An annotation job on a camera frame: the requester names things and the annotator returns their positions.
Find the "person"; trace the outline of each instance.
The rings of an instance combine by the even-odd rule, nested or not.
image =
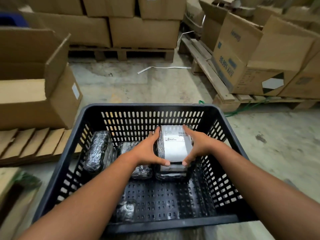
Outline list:
[[[319,203],[258,168],[227,144],[185,125],[183,128],[194,141],[183,164],[212,154],[276,240],[320,239]],[[19,240],[99,239],[136,166],[170,165],[153,152],[158,137],[159,127],[30,226]]]

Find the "hand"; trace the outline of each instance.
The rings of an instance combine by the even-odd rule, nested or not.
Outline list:
[[[182,127],[194,141],[193,148],[189,155],[183,160],[182,165],[189,165],[198,156],[206,156],[211,154],[212,144],[218,140],[207,136],[205,133],[191,130],[185,124]]]
[[[134,147],[130,152],[131,156],[136,160],[137,166],[160,164],[162,166],[170,166],[170,161],[157,157],[153,152],[153,144],[159,138],[160,127],[157,127],[154,134],[150,131],[149,136]]]

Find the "black plastic basket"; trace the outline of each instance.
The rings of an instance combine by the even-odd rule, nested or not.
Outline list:
[[[90,180],[83,170],[92,133],[109,130],[114,145],[143,140],[157,125],[192,125],[248,158],[222,111],[211,104],[91,104],[82,109],[33,218],[37,221]],[[77,144],[82,146],[70,170]],[[257,220],[256,215],[212,156],[199,162],[189,182],[130,180],[123,200],[135,200],[131,223],[110,222],[106,234],[159,231]]]

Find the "finger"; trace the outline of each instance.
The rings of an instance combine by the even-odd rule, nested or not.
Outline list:
[[[185,124],[182,125],[182,128],[184,129],[185,133],[187,133],[187,135],[192,136],[192,134],[194,133],[194,131],[192,129],[189,129],[188,126],[186,126]]]
[[[188,166],[195,159],[196,159],[196,155],[194,154],[194,151],[192,149],[191,152],[189,153],[189,155],[186,156],[186,158],[182,161],[182,165]]]
[[[163,159],[163,158],[160,158],[160,157],[157,157],[156,155],[154,155],[152,157],[152,161],[153,161],[153,163],[160,164],[162,166],[167,166],[167,167],[170,166],[170,161]]]
[[[154,134],[153,134],[153,136],[152,136],[153,141],[158,140],[158,138],[159,138],[159,132],[160,132],[160,127],[158,126],[158,127],[155,129]]]

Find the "left hand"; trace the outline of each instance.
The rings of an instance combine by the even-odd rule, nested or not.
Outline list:
[[[170,166],[170,161],[157,157],[153,152],[153,144],[159,138],[160,127],[157,127],[154,134],[150,131],[149,136],[142,142],[134,147],[131,151],[127,152],[130,154],[137,166],[139,165],[150,165],[160,164],[162,166]]]

